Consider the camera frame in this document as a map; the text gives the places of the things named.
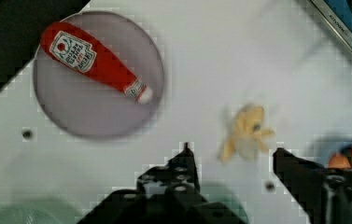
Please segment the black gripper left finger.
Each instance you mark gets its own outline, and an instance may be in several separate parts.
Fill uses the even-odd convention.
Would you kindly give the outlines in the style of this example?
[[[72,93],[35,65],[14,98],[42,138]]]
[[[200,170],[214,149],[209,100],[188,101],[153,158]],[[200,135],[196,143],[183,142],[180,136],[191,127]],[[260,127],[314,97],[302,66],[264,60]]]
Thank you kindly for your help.
[[[201,193],[194,153],[188,144],[165,165],[136,179],[134,189],[106,196],[77,224],[247,224],[223,202]]]

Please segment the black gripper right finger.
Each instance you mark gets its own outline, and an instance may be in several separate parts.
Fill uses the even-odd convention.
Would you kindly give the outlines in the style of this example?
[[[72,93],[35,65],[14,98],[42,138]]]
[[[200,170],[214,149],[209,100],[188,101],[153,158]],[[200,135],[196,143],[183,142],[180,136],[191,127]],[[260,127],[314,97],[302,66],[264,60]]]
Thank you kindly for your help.
[[[280,147],[273,169],[311,224],[352,224],[352,168],[326,168]]]

